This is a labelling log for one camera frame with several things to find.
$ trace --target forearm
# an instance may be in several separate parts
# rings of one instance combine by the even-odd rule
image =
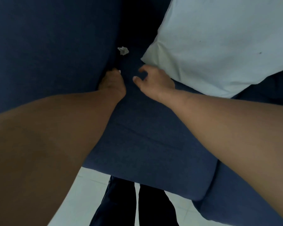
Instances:
[[[0,114],[0,225],[49,223],[119,100],[57,95]]]
[[[283,216],[283,106],[177,90],[163,103]]]

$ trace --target couch cushion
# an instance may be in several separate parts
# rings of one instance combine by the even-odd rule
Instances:
[[[116,49],[122,0],[0,0],[0,112],[95,90]]]
[[[199,211],[207,220],[229,225],[283,226],[278,213],[223,163],[218,165],[212,187]]]
[[[126,45],[130,53],[119,62],[127,95],[84,167],[200,200],[212,181],[217,159],[166,106],[145,96],[133,83],[147,48],[141,38]],[[193,89],[176,83],[178,89]]]

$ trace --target white pillow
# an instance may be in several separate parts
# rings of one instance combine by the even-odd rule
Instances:
[[[142,61],[230,98],[283,70],[283,0],[172,0]]]

